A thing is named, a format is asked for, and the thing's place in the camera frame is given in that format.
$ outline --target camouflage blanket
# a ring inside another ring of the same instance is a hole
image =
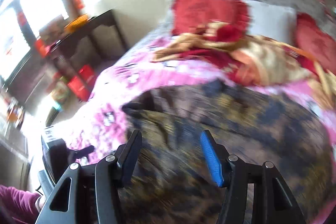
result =
[[[120,190],[127,223],[216,223],[225,189],[212,183],[200,148],[208,129],[245,162],[272,161],[311,220],[333,195],[331,148],[315,114],[285,95],[213,81],[166,86],[123,106],[129,134],[143,135],[131,185]],[[249,188],[245,222],[252,213]]]

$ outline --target metal screw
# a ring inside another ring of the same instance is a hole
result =
[[[70,164],[70,169],[71,170],[76,170],[78,168],[78,166],[79,166],[79,164],[74,162],[74,163]]]
[[[229,156],[229,161],[237,161],[238,157],[236,155],[230,155]]]
[[[270,161],[266,161],[265,162],[265,166],[266,166],[266,168],[273,168],[274,164],[272,162],[270,162]]]
[[[116,158],[115,158],[115,156],[113,156],[113,155],[108,155],[106,158],[105,158],[105,160],[106,161],[114,161]]]

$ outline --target red container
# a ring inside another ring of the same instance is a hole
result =
[[[93,88],[97,79],[93,69],[89,65],[84,65],[78,73],[88,84],[88,86]],[[71,81],[68,83],[68,87],[82,101],[87,101],[89,99],[91,91],[85,88],[83,82],[77,76],[71,79]]]

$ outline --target yellow object on table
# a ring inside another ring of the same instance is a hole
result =
[[[84,26],[89,21],[88,14],[82,15],[76,18],[74,21],[70,22],[64,27],[64,30],[68,33],[75,32],[78,28]]]

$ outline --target person's arm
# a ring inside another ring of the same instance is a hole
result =
[[[38,193],[0,185],[0,198],[13,218],[25,223],[35,223],[40,211],[36,206],[39,205]]]

